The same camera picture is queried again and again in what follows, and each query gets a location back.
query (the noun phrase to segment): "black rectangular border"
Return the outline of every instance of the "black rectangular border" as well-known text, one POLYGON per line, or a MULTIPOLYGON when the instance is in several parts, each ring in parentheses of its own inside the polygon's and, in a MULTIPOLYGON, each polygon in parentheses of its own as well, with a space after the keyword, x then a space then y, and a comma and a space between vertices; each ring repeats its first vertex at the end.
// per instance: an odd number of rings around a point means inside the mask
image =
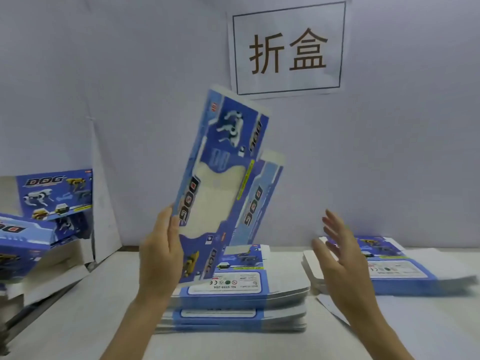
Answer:
POLYGON ((345 42, 345 17, 346 17, 346 13, 347 13, 347 2, 346 1, 338 1, 338 2, 328 2, 326 4, 279 8, 277 10, 258 11, 258 12, 250 12, 248 14, 233 15, 232 16, 233 54, 235 56, 235 84, 236 84, 236 87, 237 87, 237 91, 236 91, 237 95, 239 95, 239 96, 266 95, 266 94, 277 94, 277 93, 281 93, 281 92, 314 91, 314 90, 327 90, 327 89, 340 88, 340 82, 342 80, 343 47, 344 47, 344 42, 345 42), (338 74, 338 86, 319 87, 319 88, 303 88, 303 89, 299 89, 299 90, 271 90, 271 91, 268 91, 268 92, 239 93, 239 83, 238 83, 238 75, 237 75, 237 45, 235 43, 235 18, 236 17, 247 16, 247 15, 255 15, 255 14, 265 14, 267 12, 314 8, 314 7, 318 7, 318 6, 338 5, 338 4, 343 4, 342 54, 340 55, 340 72, 338 74))

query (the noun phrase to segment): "forearm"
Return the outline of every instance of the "forearm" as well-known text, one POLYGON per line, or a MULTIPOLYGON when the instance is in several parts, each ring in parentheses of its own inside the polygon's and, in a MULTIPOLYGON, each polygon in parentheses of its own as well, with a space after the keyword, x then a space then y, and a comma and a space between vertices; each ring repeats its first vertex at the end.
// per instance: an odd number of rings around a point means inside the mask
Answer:
POLYGON ((414 360, 381 313, 349 322, 373 360, 414 360))
POLYGON ((120 327, 100 360, 141 360, 168 301, 130 303, 120 327))

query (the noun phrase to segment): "sign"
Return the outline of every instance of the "sign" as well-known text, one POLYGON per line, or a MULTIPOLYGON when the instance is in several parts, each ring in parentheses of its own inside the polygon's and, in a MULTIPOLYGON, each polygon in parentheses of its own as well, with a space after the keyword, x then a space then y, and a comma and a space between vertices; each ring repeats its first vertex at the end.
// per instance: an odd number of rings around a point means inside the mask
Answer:
POLYGON ((339 1, 230 15, 232 90, 251 99, 340 90, 349 7, 339 1))

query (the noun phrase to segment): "table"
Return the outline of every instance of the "table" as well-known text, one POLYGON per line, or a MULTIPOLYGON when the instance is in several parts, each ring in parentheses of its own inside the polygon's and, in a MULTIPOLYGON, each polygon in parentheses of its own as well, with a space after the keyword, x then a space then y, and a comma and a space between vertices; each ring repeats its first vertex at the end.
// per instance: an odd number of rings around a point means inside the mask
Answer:
MULTIPOLYGON (((302 259, 303 248, 282 248, 302 259)), ((450 250, 480 273, 480 251, 450 250)), ((116 252, 13 339, 7 360, 98 359, 138 289, 136 252, 116 252)), ((431 298, 480 341, 480 287, 471 296, 431 298)), ((311 295, 305 333, 154 335, 144 359, 371 359, 349 327, 311 295)))

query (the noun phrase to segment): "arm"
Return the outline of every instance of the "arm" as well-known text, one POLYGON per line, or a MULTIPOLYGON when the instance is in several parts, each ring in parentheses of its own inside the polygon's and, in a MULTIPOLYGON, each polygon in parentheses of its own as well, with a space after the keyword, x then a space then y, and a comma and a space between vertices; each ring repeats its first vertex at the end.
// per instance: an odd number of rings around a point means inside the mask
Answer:
POLYGON ((183 250, 179 218, 171 207, 158 214, 140 246, 140 285, 120 327, 100 360, 141 360, 155 327, 182 276, 183 250))
POLYGON ((333 302, 374 360, 414 360, 378 307, 368 262, 357 240, 341 218, 325 213, 323 229, 337 245, 314 239, 312 246, 333 302))

